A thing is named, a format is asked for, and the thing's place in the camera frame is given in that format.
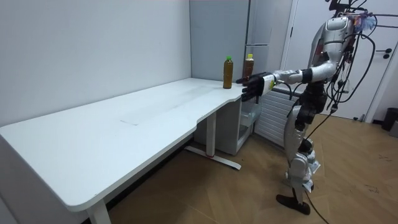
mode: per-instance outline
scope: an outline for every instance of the robot leg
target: robot leg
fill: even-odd
[[[297,210],[305,215],[309,215],[311,210],[307,203],[303,202],[304,187],[308,178],[309,166],[307,157],[299,152],[299,147],[303,141],[307,125],[301,122],[299,115],[302,106],[294,106],[290,113],[284,133],[284,145],[287,160],[289,163],[288,175],[290,186],[292,187],[293,197],[277,195],[276,199],[282,205]]]

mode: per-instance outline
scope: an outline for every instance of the refrigerator door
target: refrigerator door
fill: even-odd
[[[249,0],[190,1],[192,77],[223,80],[226,56],[242,77]]]
[[[276,1],[251,0],[248,45],[269,44]]]
[[[268,52],[269,52],[269,46],[267,45],[246,47],[246,57],[248,56],[248,54],[253,54],[254,68],[252,74],[268,71],[267,69]]]

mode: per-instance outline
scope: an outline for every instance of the wooden floor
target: wooden floor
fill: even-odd
[[[398,139],[341,118],[312,139],[322,166],[310,197],[330,223],[398,223]],[[285,157],[259,136],[235,157],[218,154],[242,169],[183,151],[110,211],[112,223],[323,223],[313,209],[305,216],[276,202],[291,195]]]

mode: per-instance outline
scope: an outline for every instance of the white desk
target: white desk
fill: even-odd
[[[10,124],[0,135],[72,212],[109,224],[103,198],[240,98],[242,88],[188,78]],[[210,130],[214,151],[214,130]]]

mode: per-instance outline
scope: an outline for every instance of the refrigerator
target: refrigerator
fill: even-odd
[[[253,74],[269,71],[267,62],[271,57],[276,4],[275,0],[191,0],[192,77],[222,81],[227,55],[232,56],[234,62],[233,81],[242,77],[247,54],[253,54]],[[253,131],[283,146],[286,115],[293,103],[286,100],[287,97],[271,92],[261,98],[254,109],[256,114],[252,114],[258,119],[255,128],[253,125],[239,126],[240,146]],[[241,108],[242,121],[243,114],[250,113],[244,111],[245,108],[252,107],[242,105]]]
[[[267,70],[273,0],[190,1],[192,77],[223,80],[226,56],[234,62],[233,80],[242,77],[247,54],[253,73]]]

